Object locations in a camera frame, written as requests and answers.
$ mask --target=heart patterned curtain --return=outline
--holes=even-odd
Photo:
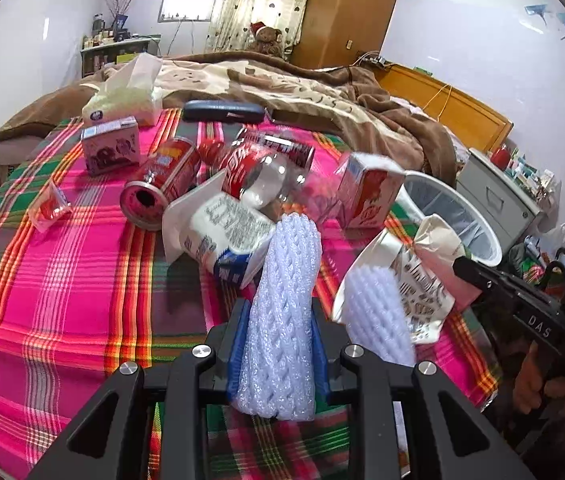
[[[253,40],[251,23],[262,22],[282,31],[286,53],[300,41],[302,18],[307,0],[216,0],[207,52],[244,50]]]

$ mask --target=brown blanket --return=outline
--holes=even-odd
[[[120,66],[108,66],[78,84],[37,100],[0,129],[0,141],[22,135],[44,137],[61,120],[82,114],[95,90]],[[306,70],[256,52],[218,52],[163,59],[156,80],[163,107],[191,99],[253,102],[331,119],[352,149],[381,153],[407,170],[422,170],[454,186],[456,160],[444,127],[390,101],[373,73],[359,67],[329,72]]]

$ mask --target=santa hat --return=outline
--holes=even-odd
[[[251,33],[254,35],[254,37],[256,37],[256,34],[262,27],[266,27],[266,25],[262,22],[255,22],[251,24]]]

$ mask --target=plaid tablecloth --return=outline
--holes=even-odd
[[[172,136],[178,110],[165,110],[141,129],[151,152]],[[171,360],[227,320],[242,294],[215,280],[190,258],[165,263],[160,233],[127,222],[120,191],[133,168],[89,177],[79,143],[81,123],[61,124],[0,189],[0,467],[24,478],[64,425],[118,364],[144,367]],[[178,134],[196,141],[230,139],[236,126],[184,124]],[[314,171],[332,171],[344,146],[335,137],[307,134]],[[198,180],[206,177],[201,168]],[[25,211],[49,178],[74,211],[46,234]],[[400,209],[387,219],[409,241],[415,233]],[[325,225],[324,256],[315,293],[329,313],[348,266],[373,234],[347,234]],[[475,403],[495,391],[497,368],[469,311],[452,312],[440,342],[419,348]],[[272,422],[231,408],[208,408],[211,470],[215,478],[336,478],[345,473],[348,432],[344,408],[318,406],[311,423]],[[154,423],[151,465],[160,449]]]

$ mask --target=can opening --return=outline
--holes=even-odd
[[[145,189],[139,189],[136,191],[136,199],[140,202],[144,207],[153,207],[156,204],[155,197]]]

